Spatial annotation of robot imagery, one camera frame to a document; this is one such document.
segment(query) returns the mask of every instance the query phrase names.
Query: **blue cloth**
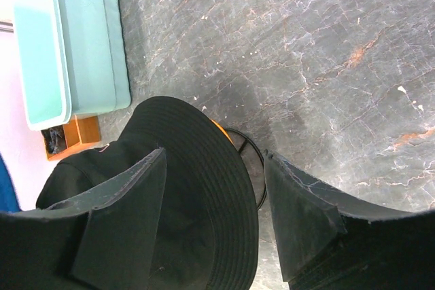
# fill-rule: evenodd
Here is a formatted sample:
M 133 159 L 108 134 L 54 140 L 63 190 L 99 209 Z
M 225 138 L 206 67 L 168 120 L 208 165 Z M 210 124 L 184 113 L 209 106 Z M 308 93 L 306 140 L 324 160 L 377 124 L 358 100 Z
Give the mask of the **blue cloth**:
M 19 212 L 20 207 L 5 162 L 0 156 L 0 212 Z

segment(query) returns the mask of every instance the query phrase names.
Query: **floor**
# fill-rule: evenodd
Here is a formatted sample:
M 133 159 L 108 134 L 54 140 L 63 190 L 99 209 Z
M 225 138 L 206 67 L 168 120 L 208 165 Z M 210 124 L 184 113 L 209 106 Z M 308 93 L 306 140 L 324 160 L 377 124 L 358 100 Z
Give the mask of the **floor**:
M 120 0 L 133 105 L 192 103 L 354 196 L 435 207 L 435 0 Z M 281 282 L 268 203 L 252 289 Z

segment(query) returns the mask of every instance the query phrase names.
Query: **pink wall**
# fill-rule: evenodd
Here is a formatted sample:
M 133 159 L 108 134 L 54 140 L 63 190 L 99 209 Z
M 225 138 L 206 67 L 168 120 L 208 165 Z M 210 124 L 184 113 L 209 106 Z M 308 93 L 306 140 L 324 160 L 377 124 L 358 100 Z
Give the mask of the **pink wall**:
M 40 132 L 29 130 L 20 85 L 15 37 L 0 32 L 0 153 L 11 175 L 22 210 L 36 199 L 56 162 L 47 161 Z

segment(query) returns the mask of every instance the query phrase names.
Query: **light green container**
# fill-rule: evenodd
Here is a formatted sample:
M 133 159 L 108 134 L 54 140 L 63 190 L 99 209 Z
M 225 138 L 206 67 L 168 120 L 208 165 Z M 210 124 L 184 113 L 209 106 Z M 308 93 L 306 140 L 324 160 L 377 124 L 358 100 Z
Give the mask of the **light green container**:
M 14 15 L 30 129 L 130 105 L 118 0 L 16 0 Z

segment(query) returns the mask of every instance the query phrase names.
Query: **hat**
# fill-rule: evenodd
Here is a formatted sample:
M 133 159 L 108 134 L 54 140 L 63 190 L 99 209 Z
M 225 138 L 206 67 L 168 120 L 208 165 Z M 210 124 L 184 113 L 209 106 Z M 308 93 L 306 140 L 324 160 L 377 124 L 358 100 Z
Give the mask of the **hat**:
M 258 260 L 249 175 L 220 129 L 176 98 L 142 102 L 117 141 L 60 161 L 37 206 L 84 192 L 160 147 L 167 177 L 148 289 L 249 289 Z

